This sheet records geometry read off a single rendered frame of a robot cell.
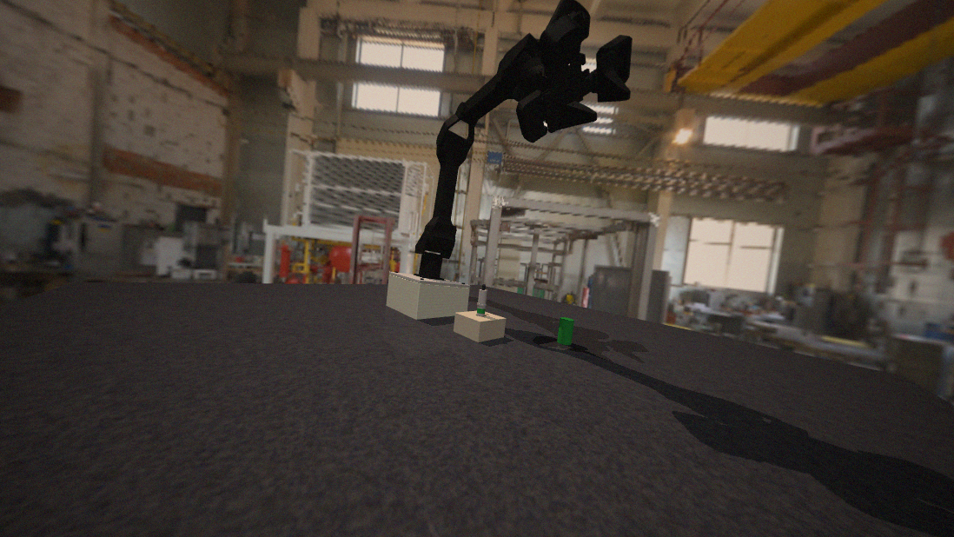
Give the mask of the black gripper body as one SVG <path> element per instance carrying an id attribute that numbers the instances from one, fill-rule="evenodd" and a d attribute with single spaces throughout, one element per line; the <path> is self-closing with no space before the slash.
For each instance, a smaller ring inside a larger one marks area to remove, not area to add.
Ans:
<path id="1" fill-rule="evenodd" d="M 540 74 L 540 69 L 535 72 L 533 80 L 533 92 L 518 102 L 516 113 L 521 127 L 523 137 L 534 143 L 547 134 L 546 113 L 544 109 L 544 95 L 557 87 L 558 85 L 566 92 L 567 96 L 576 102 L 581 102 L 583 96 L 588 92 L 597 92 L 598 94 L 598 65 L 597 60 L 609 51 L 614 50 L 617 55 L 616 74 L 626 83 L 630 76 L 631 53 L 633 39 L 630 36 L 619 35 L 600 47 L 596 53 L 596 69 L 590 72 L 589 69 L 581 70 L 581 61 L 573 62 L 564 69 L 555 74 L 553 79 L 554 87 L 548 86 Z"/>

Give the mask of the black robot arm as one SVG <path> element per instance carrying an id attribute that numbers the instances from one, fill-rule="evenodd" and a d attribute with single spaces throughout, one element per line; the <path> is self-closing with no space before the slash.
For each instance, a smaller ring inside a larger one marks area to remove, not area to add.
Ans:
<path id="1" fill-rule="evenodd" d="M 474 142 L 474 127 L 478 120 L 507 99 L 517 102 L 533 92 L 535 72 L 548 86 L 568 64 L 581 61 L 586 64 L 586 53 L 579 53 L 581 42 L 588 37 L 590 14 L 576 0 L 560 0 L 551 22 L 540 39 L 526 35 L 500 61 L 497 74 L 467 101 L 460 102 L 456 113 L 449 117 L 437 136 L 436 155 L 440 174 L 433 209 L 433 218 L 425 226 L 424 234 L 415 245 L 421 256 L 419 274 L 422 279 L 440 279 L 442 258 L 450 258 L 455 245 L 457 228 L 452 225 L 452 204 L 459 167 L 465 162 Z M 468 123 L 467 139 L 449 128 L 462 120 Z M 432 251 L 438 254 L 428 253 Z"/>

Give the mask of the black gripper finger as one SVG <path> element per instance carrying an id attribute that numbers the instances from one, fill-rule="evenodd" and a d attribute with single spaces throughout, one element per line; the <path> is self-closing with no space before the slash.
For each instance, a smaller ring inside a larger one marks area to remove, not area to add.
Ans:
<path id="1" fill-rule="evenodd" d="M 618 102 L 630 99 L 631 91 L 616 74 L 617 55 L 609 51 L 597 60 L 598 102 Z"/>
<path id="2" fill-rule="evenodd" d="M 570 128 L 584 123 L 595 123 L 597 113 L 567 96 L 560 85 L 543 97 L 548 131 Z"/>

